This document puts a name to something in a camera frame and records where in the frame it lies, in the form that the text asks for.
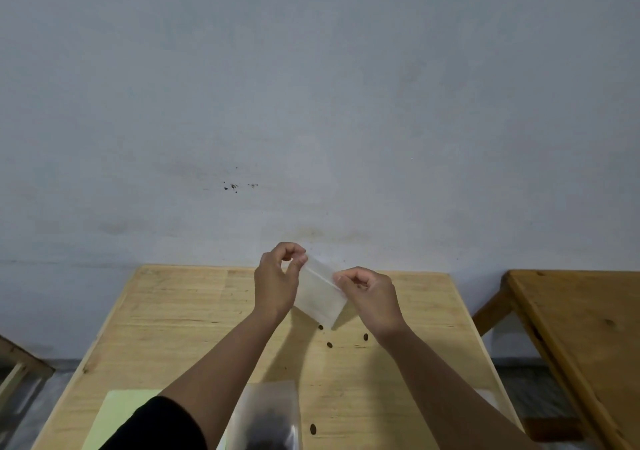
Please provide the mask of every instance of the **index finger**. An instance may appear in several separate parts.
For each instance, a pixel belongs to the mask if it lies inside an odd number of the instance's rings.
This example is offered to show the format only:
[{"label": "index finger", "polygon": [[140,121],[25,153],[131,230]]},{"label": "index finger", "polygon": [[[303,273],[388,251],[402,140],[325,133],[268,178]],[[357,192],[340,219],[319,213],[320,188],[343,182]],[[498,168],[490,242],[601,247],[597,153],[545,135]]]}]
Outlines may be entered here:
[{"label": "index finger", "polygon": [[336,278],[339,278],[340,276],[346,276],[355,284],[366,285],[367,287],[370,287],[373,282],[376,281],[376,278],[380,276],[380,273],[376,273],[375,271],[368,268],[363,268],[362,266],[355,266],[354,268],[337,271],[334,276]]},{"label": "index finger", "polygon": [[297,243],[278,243],[278,245],[271,250],[273,256],[276,258],[276,261],[279,263],[281,261],[288,261],[292,259],[294,255],[303,255],[307,252],[305,248],[300,246]]}]

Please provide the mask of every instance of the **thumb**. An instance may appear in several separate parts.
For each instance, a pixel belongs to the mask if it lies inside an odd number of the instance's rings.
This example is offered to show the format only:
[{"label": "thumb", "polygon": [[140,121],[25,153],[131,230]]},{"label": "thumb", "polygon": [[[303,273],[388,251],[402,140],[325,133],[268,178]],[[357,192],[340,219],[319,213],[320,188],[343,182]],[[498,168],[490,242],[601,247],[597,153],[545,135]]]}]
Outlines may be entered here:
[{"label": "thumb", "polygon": [[347,298],[352,302],[355,302],[355,298],[360,295],[360,289],[358,286],[353,283],[349,278],[344,275],[340,275],[338,277],[334,276],[335,284],[338,285],[340,290],[347,295]]},{"label": "thumb", "polygon": [[304,266],[307,262],[308,256],[303,255],[298,258],[293,258],[289,266],[287,267],[287,272],[285,273],[285,278],[287,278],[291,282],[295,282],[298,284],[298,275],[300,274],[300,268]]}]

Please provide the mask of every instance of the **tabletop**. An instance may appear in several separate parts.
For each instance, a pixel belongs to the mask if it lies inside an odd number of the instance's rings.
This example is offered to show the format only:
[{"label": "tabletop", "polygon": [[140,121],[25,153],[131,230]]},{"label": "tabletop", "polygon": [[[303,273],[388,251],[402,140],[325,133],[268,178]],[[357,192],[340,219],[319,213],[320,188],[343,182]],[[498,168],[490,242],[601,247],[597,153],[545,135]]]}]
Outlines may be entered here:
[{"label": "tabletop", "polygon": [[[490,391],[501,413],[520,426],[449,275],[386,273],[413,330],[473,388]],[[107,391],[164,388],[252,308],[252,268],[141,266],[33,448],[79,450]],[[438,448],[393,360],[365,333],[350,304],[333,330],[293,309],[250,382],[296,381],[306,450]]]},{"label": "tabletop", "polygon": [[640,273],[511,270],[505,281],[604,441],[640,449]]}]

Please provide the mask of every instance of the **forearm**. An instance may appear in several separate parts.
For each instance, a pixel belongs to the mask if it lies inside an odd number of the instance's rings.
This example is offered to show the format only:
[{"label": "forearm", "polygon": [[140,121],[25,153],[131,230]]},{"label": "forearm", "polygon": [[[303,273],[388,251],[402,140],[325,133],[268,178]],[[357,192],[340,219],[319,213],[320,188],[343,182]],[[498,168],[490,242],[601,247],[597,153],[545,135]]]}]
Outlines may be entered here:
[{"label": "forearm", "polygon": [[273,331],[276,317],[253,311],[162,393],[180,404],[215,449]]},{"label": "forearm", "polygon": [[442,450],[537,448],[409,327],[383,346]]}]

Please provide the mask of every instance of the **person's left arm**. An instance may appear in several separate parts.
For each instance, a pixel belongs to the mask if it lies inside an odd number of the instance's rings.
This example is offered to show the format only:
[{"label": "person's left arm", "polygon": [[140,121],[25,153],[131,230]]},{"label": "person's left arm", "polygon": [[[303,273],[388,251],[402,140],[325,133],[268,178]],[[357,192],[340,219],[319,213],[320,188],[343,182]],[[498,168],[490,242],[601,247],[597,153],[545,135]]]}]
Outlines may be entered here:
[{"label": "person's left arm", "polygon": [[[284,273],[282,261],[292,260]],[[298,273],[307,261],[295,243],[279,243],[264,253],[255,270],[255,308],[202,359],[172,382],[160,396],[183,407],[213,450],[276,327],[296,299]]]}]

